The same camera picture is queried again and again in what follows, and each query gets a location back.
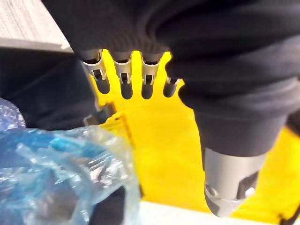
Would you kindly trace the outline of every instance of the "black fabric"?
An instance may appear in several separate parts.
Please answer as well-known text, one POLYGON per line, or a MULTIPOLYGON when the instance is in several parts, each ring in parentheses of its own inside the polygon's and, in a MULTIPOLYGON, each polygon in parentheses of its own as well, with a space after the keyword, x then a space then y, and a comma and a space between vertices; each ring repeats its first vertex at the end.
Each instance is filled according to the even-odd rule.
POLYGON ((287 125, 293 132, 300 136, 300 110, 289 116, 287 125))
MULTIPOLYGON (((168 76, 184 79, 179 96, 194 109, 202 134, 203 115, 224 123, 239 120, 246 129, 248 123, 276 120, 300 107, 295 79, 300 74, 300 0, 43 2, 75 51, 135 49, 148 54, 170 49, 168 76)), ((218 127, 211 123, 206 127, 218 127)), ((267 136, 269 140, 259 141, 263 151, 275 141, 275 135, 267 136)), ((235 147, 243 151, 242 144, 235 147)))
MULTIPOLYGON (((0 48, 0 92, 19 107, 26 126, 68 130, 96 113, 86 70, 74 54, 0 48)), ((124 187, 96 205, 90 225, 120 225, 124 187)))
POLYGON ((176 91, 176 87, 177 85, 173 82, 173 80, 171 80, 170 83, 166 81, 163 90, 164 96, 167 98, 172 97, 176 91))
POLYGON ((283 218, 283 219, 280 220, 279 224, 280 225, 293 225, 293 224, 295 224, 295 222, 296 222, 297 218, 299 217, 299 215, 300 215, 300 205, 297 207, 294 215, 291 218, 289 218, 289 219, 284 219, 283 218))
POLYGON ((203 156, 209 148, 224 155, 254 157, 273 145, 286 116, 263 120, 228 120, 195 111, 203 156))

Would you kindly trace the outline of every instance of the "yellow plastic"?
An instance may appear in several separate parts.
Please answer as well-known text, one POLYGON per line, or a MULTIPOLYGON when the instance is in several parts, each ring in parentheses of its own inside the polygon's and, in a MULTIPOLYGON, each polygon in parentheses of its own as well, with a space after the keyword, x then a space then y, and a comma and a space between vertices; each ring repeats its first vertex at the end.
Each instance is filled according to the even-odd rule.
MULTIPOLYGON (((171 98, 163 96, 164 68, 170 54, 165 53, 160 62, 149 100, 141 96, 139 52, 132 56, 133 97, 130 100, 121 96, 108 51, 103 51, 103 58, 111 91, 107 95, 98 92, 99 103, 113 101, 117 111, 123 113, 123 119, 108 120, 104 126, 134 142, 136 171, 144 200, 209 212, 203 196, 204 172, 193 110, 182 104, 177 92, 171 98)), ((299 203, 300 139, 284 128, 261 171, 256 194, 233 217, 278 224, 279 215, 290 217, 299 203)))

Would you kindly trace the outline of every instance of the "clear plastic wrap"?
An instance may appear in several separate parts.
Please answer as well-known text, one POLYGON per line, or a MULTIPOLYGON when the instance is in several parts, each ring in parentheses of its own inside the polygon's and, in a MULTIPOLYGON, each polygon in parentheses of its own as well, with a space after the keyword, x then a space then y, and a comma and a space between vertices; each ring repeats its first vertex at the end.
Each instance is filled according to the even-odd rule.
POLYGON ((14 104, 0 98, 0 131, 13 128, 25 128, 23 116, 14 104))
POLYGON ((1 225, 87 225, 94 205, 121 186, 126 188, 123 224, 138 224, 138 182, 131 149, 121 138, 99 126, 24 129, 18 111, 10 111, 10 119, 3 112, 1 225))

